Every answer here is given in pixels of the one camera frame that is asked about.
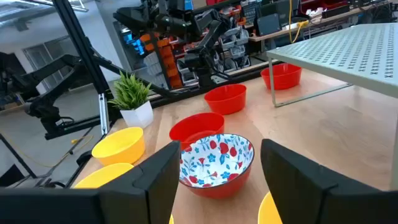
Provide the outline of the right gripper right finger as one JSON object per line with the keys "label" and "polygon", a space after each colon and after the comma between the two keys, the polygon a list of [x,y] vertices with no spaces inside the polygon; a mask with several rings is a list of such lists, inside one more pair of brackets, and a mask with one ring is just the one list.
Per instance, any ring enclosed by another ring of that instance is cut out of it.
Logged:
{"label": "right gripper right finger", "polygon": [[338,183],[326,169],[271,139],[261,142],[263,173],[283,224],[319,224],[326,193]]}

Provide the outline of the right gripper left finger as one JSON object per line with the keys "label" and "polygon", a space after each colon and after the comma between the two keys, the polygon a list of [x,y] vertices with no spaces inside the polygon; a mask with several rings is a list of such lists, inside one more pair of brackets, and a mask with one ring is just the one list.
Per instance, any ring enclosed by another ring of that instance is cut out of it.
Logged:
{"label": "right gripper left finger", "polygon": [[105,224],[169,224],[179,168],[180,143],[172,141],[100,187]]}

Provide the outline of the red bowl with floral interior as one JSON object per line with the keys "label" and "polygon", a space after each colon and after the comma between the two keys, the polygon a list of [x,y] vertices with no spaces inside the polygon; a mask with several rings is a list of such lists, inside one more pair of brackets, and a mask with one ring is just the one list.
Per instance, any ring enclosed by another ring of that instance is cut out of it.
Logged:
{"label": "red bowl with floral interior", "polygon": [[227,198],[247,181],[255,150],[237,134],[214,134],[201,138],[181,152],[181,184],[196,195]]}

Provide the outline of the red plastic bowl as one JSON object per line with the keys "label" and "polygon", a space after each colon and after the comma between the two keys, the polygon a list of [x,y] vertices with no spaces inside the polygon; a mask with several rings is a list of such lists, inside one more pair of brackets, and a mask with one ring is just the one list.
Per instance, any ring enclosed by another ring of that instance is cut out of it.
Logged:
{"label": "red plastic bowl", "polygon": [[204,99],[213,112],[233,114],[246,106],[246,90],[242,84],[223,85],[206,93]]}
{"label": "red plastic bowl", "polygon": [[214,134],[224,133],[224,117],[218,113],[198,113],[175,124],[169,137],[180,141],[181,150],[188,149],[195,141]]}
{"label": "red plastic bowl", "polygon": [[286,90],[300,83],[302,68],[289,63],[273,65],[274,89]]}

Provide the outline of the orange and grey bin rack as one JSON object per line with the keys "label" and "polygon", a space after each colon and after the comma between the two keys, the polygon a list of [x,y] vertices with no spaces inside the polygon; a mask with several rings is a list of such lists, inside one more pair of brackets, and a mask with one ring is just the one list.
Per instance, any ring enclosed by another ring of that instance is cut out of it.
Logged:
{"label": "orange and grey bin rack", "polygon": [[[121,26],[119,36],[123,40],[122,45],[130,66],[133,70],[143,68],[143,77],[153,85],[177,89],[198,82],[197,70],[190,69],[185,61],[185,54],[198,45],[196,42],[186,44],[177,37],[160,38],[155,34],[156,50],[149,34],[138,37],[127,27]],[[214,65],[204,66],[213,75],[212,81],[223,81],[222,78],[215,77],[216,74],[223,75],[251,66],[245,48],[248,38],[249,32],[246,29],[236,27],[216,41],[212,52]]]}

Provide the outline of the green plant in white pot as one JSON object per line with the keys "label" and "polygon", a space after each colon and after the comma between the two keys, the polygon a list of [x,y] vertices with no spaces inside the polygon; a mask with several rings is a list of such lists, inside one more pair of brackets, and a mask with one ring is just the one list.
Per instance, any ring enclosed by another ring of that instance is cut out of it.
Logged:
{"label": "green plant in white pot", "polygon": [[117,108],[128,127],[144,129],[153,122],[153,109],[148,99],[151,83],[136,78],[134,73],[119,71],[120,79],[114,82],[116,96],[108,103]]}

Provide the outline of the dark grey case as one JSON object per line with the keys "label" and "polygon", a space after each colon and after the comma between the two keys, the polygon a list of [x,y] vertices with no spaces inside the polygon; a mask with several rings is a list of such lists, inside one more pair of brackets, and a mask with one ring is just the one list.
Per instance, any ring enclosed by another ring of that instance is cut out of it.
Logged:
{"label": "dark grey case", "polygon": [[257,31],[260,36],[272,34],[281,30],[278,14],[259,17],[256,22]]}

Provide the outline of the wooden workbench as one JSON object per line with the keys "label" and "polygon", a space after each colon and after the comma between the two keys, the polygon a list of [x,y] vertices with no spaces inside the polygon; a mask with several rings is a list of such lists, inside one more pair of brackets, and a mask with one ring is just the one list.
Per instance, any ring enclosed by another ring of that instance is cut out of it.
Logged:
{"label": "wooden workbench", "polygon": [[274,33],[267,34],[267,35],[250,37],[249,41],[252,41],[252,42],[263,42],[264,40],[267,40],[267,39],[275,39],[276,37],[279,37],[279,36],[289,35],[292,32],[294,32],[296,34],[296,32],[298,30],[303,31],[304,28],[308,29],[310,27],[324,26],[327,23],[340,21],[340,20],[346,19],[348,17],[354,16],[354,15],[357,15],[357,14],[360,14],[360,13],[364,13],[366,11],[369,11],[369,10],[377,8],[377,7],[381,7],[381,6],[384,6],[384,5],[389,5],[390,3],[398,3],[398,0],[385,0],[385,1],[377,2],[377,3],[373,3],[373,4],[370,4],[368,6],[355,8],[355,9],[350,10],[349,12],[345,12],[345,13],[342,13],[342,14],[339,14],[339,15],[336,15],[336,16],[332,16],[332,17],[329,17],[329,18],[322,18],[322,17],[319,17],[318,19],[317,18],[313,18],[313,19],[309,20],[308,22],[306,22],[304,24],[304,26],[302,26],[302,27],[297,26],[297,27],[294,27],[293,29],[290,29],[290,30],[288,30],[288,29],[287,30],[280,30],[278,32],[274,32]]}

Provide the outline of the pale green perforated metal shelf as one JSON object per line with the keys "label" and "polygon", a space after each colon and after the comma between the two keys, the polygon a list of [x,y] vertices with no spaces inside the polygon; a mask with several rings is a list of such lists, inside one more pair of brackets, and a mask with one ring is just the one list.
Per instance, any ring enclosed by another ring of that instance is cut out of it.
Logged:
{"label": "pale green perforated metal shelf", "polygon": [[299,153],[380,189],[398,189],[398,23],[363,24],[278,47],[303,85],[273,93],[273,128]]}

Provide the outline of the black aluminium table frame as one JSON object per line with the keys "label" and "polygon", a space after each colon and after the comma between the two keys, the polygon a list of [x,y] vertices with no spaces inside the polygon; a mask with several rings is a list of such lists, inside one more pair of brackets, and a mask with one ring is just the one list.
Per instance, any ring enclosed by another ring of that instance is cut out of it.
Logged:
{"label": "black aluminium table frame", "polygon": [[[77,16],[73,12],[72,5],[68,2],[68,0],[52,0],[53,6],[55,7],[58,15],[60,16],[63,25],[65,26],[74,46],[77,49],[77,52],[80,56],[80,60],[83,63],[83,67],[88,70],[88,74],[91,75],[94,83],[94,87],[96,88],[98,94],[104,93],[106,99],[110,99],[113,97],[110,92],[109,85],[105,80],[103,72],[101,71],[101,67],[108,69],[111,72],[118,72],[120,68],[112,65],[111,62],[103,60],[101,58],[95,58],[95,50],[91,46],[91,43],[83,29],[78,22]],[[201,95],[206,91],[210,91],[216,87],[221,86],[222,84],[216,84],[213,86],[199,88],[197,90],[189,90],[182,93],[173,93],[169,92],[166,89],[161,88],[153,88],[152,91],[158,94],[157,97],[150,100],[153,108],[158,108],[161,106],[169,105],[171,103],[175,103],[181,100],[186,100],[194,96]],[[108,118],[109,118],[109,132],[116,121],[121,118],[121,113],[116,110],[110,110],[108,104]]]}

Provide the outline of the silver frame bracket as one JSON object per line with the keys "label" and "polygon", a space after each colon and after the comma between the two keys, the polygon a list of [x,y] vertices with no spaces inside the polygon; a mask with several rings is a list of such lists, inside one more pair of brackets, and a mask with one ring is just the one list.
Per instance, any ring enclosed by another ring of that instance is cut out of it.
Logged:
{"label": "silver frame bracket", "polygon": [[99,101],[99,118],[102,135],[109,133],[108,104],[104,93],[98,95]]}

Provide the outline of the neighbouring rig black frame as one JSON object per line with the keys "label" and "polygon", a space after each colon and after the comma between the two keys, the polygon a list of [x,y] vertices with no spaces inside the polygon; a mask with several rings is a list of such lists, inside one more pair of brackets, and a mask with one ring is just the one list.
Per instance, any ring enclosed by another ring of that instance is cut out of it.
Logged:
{"label": "neighbouring rig black frame", "polygon": [[45,139],[51,140],[83,129],[92,128],[101,123],[100,116],[90,116],[85,119],[74,120],[69,116],[50,115],[40,118],[40,122],[47,131]]}

